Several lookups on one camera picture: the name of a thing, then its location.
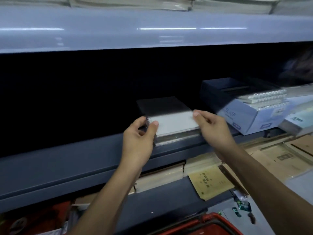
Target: gray floor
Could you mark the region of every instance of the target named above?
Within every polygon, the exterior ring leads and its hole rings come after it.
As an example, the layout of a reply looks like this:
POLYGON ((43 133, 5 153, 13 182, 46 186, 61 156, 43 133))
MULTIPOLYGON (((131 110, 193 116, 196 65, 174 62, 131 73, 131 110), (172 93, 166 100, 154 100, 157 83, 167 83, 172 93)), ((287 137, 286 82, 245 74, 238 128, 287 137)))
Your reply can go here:
MULTIPOLYGON (((286 185, 313 205, 313 170, 287 181, 286 185)), ((254 200, 250 197, 248 201, 256 218, 256 224, 254 225, 251 223, 246 211, 238 210, 241 217, 237 217, 232 210, 232 207, 237 207, 237 205, 232 199, 209 208, 208 213, 221 212, 222 216, 244 235, 275 235, 254 200)))

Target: forearm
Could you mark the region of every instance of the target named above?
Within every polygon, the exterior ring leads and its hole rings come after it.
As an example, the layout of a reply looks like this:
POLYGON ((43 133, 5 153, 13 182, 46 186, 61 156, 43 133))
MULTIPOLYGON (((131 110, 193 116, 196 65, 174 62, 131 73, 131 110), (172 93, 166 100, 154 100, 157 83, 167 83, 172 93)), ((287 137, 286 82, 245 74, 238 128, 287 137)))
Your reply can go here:
POLYGON ((313 206, 287 188, 239 146, 221 152, 277 234, 313 231, 313 206))
POLYGON ((70 235, 113 234, 124 198, 134 185, 138 170, 120 166, 99 192, 70 235))

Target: white shelf panel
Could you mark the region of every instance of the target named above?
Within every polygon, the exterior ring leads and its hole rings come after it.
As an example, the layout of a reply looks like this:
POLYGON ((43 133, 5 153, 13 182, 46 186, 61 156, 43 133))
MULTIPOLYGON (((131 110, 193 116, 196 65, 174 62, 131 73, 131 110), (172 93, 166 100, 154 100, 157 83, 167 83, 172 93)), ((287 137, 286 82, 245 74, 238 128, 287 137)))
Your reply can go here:
POLYGON ((0 53, 313 41, 313 17, 0 7, 0 53))

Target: person's left hand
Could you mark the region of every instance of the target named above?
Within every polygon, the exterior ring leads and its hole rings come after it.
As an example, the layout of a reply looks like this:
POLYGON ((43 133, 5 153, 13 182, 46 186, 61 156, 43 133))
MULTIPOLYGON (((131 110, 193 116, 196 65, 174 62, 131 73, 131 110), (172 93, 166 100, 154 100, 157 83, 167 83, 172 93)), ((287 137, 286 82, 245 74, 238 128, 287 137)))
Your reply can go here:
POLYGON ((138 130, 145 124, 146 117, 136 119, 123 134, 123 151, 120 166, 126 166, 139 172, 147 163, 153 149, 153 139, 158 129, 158 121, 153 121, 147 132, 138 130))

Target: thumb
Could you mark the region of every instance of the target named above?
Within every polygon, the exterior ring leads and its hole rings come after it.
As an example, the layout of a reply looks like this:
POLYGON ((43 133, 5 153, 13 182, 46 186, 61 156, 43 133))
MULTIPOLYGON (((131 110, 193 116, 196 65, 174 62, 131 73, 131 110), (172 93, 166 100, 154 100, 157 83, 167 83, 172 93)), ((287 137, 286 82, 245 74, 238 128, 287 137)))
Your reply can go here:
POLYGON ((199 125, 200 129, 209 125, 209 123, 205 120, 205 118, 203 118, 203 116, 197 111, 193 113, 193 118, 195 122, 199 125))
POLYGON ((145 134, 145 137, 148 137, 150 139, 153 140, 155 134, 156 134, 156 131, 159 127, 159 122, 158 121, 153 121, 149 126, 148 126, 148 129, 147 129, 147 132, 145 134))

